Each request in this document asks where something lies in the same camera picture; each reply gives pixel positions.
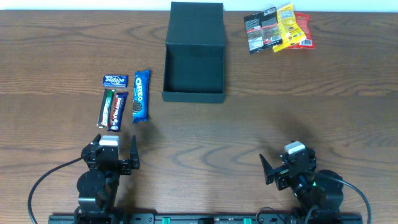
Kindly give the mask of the black gift box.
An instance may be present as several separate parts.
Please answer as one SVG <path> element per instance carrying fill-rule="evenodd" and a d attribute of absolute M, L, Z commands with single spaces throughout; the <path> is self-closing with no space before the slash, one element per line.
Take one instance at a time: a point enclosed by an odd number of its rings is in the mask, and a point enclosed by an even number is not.
<path fill-rule="evenodd" d="M 164 101 L 224 102 L 222 3 L 172 2 L 165 48 Z"/>

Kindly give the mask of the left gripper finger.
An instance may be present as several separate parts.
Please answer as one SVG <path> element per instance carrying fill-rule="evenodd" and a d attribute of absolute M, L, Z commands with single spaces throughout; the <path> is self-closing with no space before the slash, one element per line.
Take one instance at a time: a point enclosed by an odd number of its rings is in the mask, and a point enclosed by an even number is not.
<path fill-rule="evenodd" d="M 139 169 L 140 168 L 140 161 L 139 161 L 139 153 L 137 150 L 137 144 L 136 144 L 136 136 L 133 135 L 132 137 L 132 143 L 131 143 L 131 148 L 129 151 L 130 155 L 130 164 L 131 164 L 131 169 Z"/>
<path fill-rule="evenodd" d="M 100 139 L 101 139 L 101 135 L 97 134 L 94 137 L 94 139 L 82 149 L 81 155 L 82 156 L 90 155 L 92 150 L 95 150 L 97 148 L 97 146 L 99 145 Z"/>

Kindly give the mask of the red snack packet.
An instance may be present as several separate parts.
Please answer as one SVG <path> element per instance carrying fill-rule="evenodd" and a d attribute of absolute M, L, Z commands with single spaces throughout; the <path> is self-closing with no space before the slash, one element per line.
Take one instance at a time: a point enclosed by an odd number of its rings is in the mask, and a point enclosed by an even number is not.
<path fill-rule="evenodd" d="M 306 39 L 299 42 L 298 44 L 291 45 L 287 49 L 291 50 L 298 50 L 298 49 L 314 49 L 315 44 L 313 42 L 313 38 L 309 29 L 309 22 L 310 22 L 310 16 L 308 14 L 304 14 L 301 12 L 296 12 L 295 13 L 295 18 L 297 21 L 298 26 L 301 28 L 301 30 L 304 32 Z"/>

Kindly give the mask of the yellow snack packet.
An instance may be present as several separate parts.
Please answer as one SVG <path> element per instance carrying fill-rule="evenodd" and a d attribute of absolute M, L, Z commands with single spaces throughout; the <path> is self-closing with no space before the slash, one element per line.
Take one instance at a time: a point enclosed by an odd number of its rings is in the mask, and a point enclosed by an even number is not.
<path fill-rule="evenodd" d="M 299 44 L 301 41 L 307 39 L 304 31 L 297 24 L 294 5 L 292 3 L 277 10 L 277 20 L 282 43 L 273 46 L 272 49 L 274 52 L 286 49 L 291 45 Z"/>

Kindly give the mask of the black snack packet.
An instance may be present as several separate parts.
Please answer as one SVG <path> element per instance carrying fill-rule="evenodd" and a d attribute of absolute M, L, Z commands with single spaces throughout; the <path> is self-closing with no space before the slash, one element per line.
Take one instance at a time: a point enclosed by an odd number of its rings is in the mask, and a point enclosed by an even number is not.
<path fill-rule="evenodd" d="M 245 16 L 244 25 L 248 35 L 250 54 L 271 49 L 282 43 L 276 7 Z"/>

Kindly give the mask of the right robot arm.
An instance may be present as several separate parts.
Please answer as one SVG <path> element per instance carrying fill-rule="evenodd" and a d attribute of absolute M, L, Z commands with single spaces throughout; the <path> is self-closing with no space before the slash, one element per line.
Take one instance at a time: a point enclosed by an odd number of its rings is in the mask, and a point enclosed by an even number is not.
<path fill-rule="evenodd" d="M 316 171 L 316 152 L 300 142 L 293 142 L 280 155 L 282 165 L 273 168 L 264 155 L 259 158 L 267 185 L 277 190 L 291 189 L 300 206 L 288 217 L 295 223 L 341 223 L 343 178 L 331 170 Z"/>

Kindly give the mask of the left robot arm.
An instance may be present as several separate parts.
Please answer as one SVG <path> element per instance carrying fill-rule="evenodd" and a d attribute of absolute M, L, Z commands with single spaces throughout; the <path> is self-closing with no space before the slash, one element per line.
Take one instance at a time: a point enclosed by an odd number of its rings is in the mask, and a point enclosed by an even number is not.
<path fill-rule="evenodd" d="M 128 159 L 119 159 L 119 136 L 100 134 L 82 149 L 81 156 L 89 171 L 76 184 L 81 212 L 78 217 L 86 222 L 114 219 L 120 176 L 140 168 L 136 138 L 132 138 Z"/>

